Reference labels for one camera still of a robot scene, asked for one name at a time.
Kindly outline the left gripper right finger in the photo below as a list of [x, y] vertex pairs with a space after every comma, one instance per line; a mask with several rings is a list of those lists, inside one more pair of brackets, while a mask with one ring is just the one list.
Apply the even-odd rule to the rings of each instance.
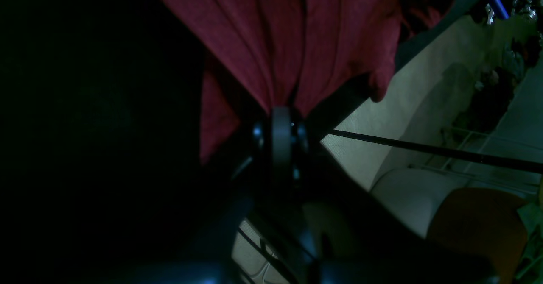
[[316, 254], [308, 284], [496, 284], [489, 259], [411, 232], [357, 185], [304, 123], [294, 126], [302, 210]]

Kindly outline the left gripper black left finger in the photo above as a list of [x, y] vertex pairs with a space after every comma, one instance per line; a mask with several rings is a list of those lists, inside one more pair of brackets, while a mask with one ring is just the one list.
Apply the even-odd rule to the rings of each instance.
[[291, 110], [274, 108], [269, 120], [229, 139], [205, 168], [191, 193], [191, 211], [201, 220], [182, 252], [184, 284], [263, 284], [273, 265], [280, 269], [265, 241], [256, 251], [265, 263], [248, 274], [232, 259], [237, 236], [253, 240], [239, 228], [272, 187], [291, 183]]

